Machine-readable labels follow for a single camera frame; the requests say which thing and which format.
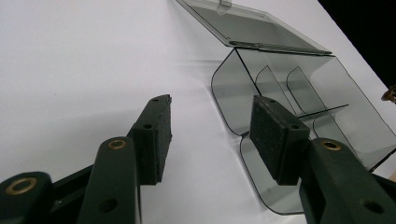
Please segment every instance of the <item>tinted acrylic holder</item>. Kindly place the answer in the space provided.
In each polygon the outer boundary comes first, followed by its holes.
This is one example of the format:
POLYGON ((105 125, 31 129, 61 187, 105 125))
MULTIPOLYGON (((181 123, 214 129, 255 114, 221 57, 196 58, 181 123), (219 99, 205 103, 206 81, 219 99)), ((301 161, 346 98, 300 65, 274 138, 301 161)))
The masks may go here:
POLYGON ((225 123, 242 137, 241 157, 269 209, 281 215, 303 212, 299 186, 278 186, 249 139, 254 95, 280 102, 311 129, 311 139, 346 144, 367 170, 394 150, 395 134, 328 50, 266 12, 213 1, 177 1, 233 48, 212 77, 212 91, 225 123))

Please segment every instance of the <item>white surface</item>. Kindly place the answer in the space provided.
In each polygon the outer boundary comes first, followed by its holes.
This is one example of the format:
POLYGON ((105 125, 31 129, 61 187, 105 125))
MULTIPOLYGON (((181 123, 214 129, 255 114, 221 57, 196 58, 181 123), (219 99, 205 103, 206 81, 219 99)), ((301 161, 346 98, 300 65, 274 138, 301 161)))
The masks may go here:
MULTIPOLYGON (((396 130, 385 86, 317 1, 233 2, 331 50, 396 130)), ((144 223, 305 223, 261 204, 216 108, 210 79, 229 51, 174 0, 0 1, 0 180, 44 171, 56 181, 92 164, 169 93, 174 137, 163 182, 142 187, 144 223)))

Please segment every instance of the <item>white background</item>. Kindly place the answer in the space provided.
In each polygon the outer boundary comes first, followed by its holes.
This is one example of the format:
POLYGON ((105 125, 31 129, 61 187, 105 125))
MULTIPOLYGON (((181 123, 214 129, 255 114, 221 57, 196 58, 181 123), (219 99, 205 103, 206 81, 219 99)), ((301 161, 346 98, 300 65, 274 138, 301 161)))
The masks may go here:
MULTIPOLYGON (((233 2, 332 51, 396 130, 385 86, 317 1, 233 2)), ((142 187, 144 223, 305 223, 262 205, 214 103, 210 80, 230 51, 175 0, 0 1, 0 180, 85 168, 149 99, 171 94, 174 137, 163 182, 142 187)))

